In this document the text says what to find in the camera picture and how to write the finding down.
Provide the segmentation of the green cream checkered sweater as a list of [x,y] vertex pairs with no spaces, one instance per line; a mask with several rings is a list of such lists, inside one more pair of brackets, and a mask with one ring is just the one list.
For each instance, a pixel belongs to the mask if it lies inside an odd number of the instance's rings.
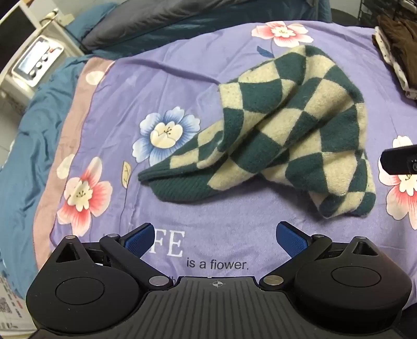
[[306,191],[325,218],[372,210],[363,95],[322,50],[293,47],[218,92],[222,120],[139,173],[159,199],[197,201],[260,175]]

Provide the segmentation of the brown folded garment stack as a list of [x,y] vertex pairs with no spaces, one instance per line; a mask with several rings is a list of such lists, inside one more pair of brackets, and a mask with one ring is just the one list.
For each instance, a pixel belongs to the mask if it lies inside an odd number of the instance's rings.
[[377,16],[372,43],[393,68],[405,96],[416,101],[416,21]]

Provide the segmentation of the teal blue duvet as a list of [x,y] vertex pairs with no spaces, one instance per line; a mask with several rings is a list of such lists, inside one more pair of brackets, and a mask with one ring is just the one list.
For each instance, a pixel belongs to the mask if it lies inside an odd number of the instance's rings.
[[[332,19],[328,1],[316,1],[318,18]],[[69,26],[79,41],[119,4],[105,4],[82,13]],[[38,266],[33,245],[33,219],[55,157],[64,120],[70,110],[78,77],[92,57],[119,59],[149,50],[119,49],[70,57],[43,83],[29,102],[13,147],[1,167],[1,273],[18,296],[25,296]]]

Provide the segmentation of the purple floral bed sheet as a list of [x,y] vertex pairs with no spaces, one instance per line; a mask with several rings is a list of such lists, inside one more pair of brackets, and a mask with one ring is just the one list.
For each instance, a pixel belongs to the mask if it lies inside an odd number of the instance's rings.
[[33,225],[35,262],[67,235],[155,226],[172,277],[262,276],[281,220],[371,238],[416,277],[416,177],[386,148],[416,142],[416,105],[373,45],[333,24],[246,24],[78,77]]

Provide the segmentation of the white bedside control panel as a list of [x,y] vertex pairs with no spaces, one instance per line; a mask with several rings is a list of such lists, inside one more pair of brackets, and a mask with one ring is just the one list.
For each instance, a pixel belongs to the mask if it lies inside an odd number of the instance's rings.
[[64,51],[64,46],[44,35],[38,36],[11,69],[11,73],[34,88]]

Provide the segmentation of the white bedside cabinet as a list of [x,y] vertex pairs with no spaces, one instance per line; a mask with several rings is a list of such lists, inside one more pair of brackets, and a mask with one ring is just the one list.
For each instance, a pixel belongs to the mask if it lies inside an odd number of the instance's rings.
[[[62,25],[62,18],[60,10],[54,8],[38,19],[26,1],[17,1],[1,16],[1,94],[12,103],[21,107],[27,106],[38,87],[45,83],[67,58],[84,55],[66,31],[66,27]],[[31,88],[21,78],[14,76],[11,69],[40,35],[56,40],[64,46],[64,51],[42,80]]]

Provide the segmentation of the dark grey pillow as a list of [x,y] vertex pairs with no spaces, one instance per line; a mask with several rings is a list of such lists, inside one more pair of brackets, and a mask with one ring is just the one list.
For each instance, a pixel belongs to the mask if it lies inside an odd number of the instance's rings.
[[244,23],[315,20],[316,1],[125,1],[112,9],[81,40],[89,52],[152,50],[176,40]]

